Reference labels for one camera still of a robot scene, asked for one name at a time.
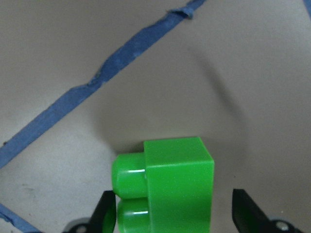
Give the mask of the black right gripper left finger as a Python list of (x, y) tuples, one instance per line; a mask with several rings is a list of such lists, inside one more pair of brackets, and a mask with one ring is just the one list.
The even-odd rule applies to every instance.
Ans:
[(104, 191), (90, 220), (90, 233), (113, 233), (116, 224), (116, 195)]

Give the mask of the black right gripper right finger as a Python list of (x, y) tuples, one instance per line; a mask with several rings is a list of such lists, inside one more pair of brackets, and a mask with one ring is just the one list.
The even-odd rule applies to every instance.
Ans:
[(232, 219), (240, 233), (273, 233), (272, 222), (244, 189), (233, 189)]

